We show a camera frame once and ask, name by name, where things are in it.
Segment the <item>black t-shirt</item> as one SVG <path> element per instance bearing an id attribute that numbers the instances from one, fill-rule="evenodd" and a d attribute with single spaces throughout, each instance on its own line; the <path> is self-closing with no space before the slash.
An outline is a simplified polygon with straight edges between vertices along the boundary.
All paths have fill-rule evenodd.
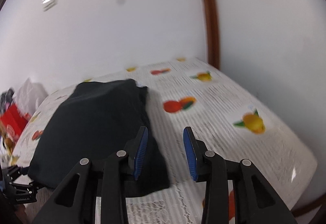
<path id="1" fill-rule="evenodd" d="M 151 128 L 147 95 L 133 79 L 77 85 L 45 127 L 28 177 L 55 189 L 82 158 L 94 162 L 123 149 L 141 126 Z"/>

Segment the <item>white Miniso paper bag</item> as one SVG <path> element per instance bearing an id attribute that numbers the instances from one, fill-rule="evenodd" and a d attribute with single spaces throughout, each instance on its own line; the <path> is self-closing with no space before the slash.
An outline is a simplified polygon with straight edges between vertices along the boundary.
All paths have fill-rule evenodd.
<path id="1" fill-rule="evenodd" d="M 28 78 L 14 93 L 14 102 L 22 115 L 31 118 L 47 96 L 41 83 L 34 83 Z"/>

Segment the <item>fruit print bed sheet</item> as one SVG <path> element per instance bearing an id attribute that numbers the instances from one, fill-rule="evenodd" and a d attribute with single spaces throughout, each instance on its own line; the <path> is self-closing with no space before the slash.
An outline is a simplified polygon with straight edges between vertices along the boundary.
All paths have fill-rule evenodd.
<path id="1" fill-rule="evenodd" d="M 97 77 L 134 79 L 148 87 L 146 111 L 163 154 L 170 187 L 127 199 L 130 223 L 200 223 L 204 183 L 191 179 L 183 129 L 224 159 L 254 165 L 291 209 L 310 183 L 317 160 L 271 110 L 219 70 L 196 59 L 149 64 Z"/>

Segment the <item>brown gourd ornament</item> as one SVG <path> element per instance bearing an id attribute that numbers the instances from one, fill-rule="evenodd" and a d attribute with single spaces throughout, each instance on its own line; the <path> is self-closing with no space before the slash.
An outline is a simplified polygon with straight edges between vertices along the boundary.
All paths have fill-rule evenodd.
<path id="1" fill-rule="evenodd" d="M 15 147 L 15 143 L 7 135 L 2 135 L 2 142 L 4 149 L 11 156 Z"/>

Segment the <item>brown wooden door frame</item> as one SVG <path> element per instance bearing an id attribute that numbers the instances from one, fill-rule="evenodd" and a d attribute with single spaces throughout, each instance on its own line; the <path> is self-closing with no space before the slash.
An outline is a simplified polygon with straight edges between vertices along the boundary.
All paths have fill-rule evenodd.
<path id="1" fill-rule="evenodd" d="M 216 0 L 203 0 L 206 21 L 208 63 L 220 69 L 220 35 Z"/>

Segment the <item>dark plaid cloth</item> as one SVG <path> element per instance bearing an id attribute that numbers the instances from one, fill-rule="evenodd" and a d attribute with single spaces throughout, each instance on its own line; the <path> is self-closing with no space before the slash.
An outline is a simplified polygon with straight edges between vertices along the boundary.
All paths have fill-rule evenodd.
<path id="1" fill-rule="evenodd" d="M 14 90 L 12 88 L 9 88 L 6 92 L 3 92 L 1 94 L 1 100 L 0 100 L 1 115 L 3 115 L 13 103 L 13 95 L 14 95 Z"/>

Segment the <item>red paper bag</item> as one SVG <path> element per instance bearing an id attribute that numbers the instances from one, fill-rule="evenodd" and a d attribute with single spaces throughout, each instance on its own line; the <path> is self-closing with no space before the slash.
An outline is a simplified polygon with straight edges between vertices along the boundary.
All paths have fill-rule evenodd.
<path id="1" fill-rule="evenodd" d="M 1 115 L 1 123 L 8 136 L 16 143 L 31 117 L 29 113 L 22 114 L 17 105 L 13 103 Z"/>

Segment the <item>white wall switch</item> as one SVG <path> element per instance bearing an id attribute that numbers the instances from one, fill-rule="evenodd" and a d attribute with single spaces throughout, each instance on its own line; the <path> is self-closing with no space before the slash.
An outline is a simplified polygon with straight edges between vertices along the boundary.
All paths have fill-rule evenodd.
<path id="1" fill-rule="evenodd" d="M 57 0 L 42 0 L 41 5 L 43 11 L 47 11 L 57 4 Z"/>

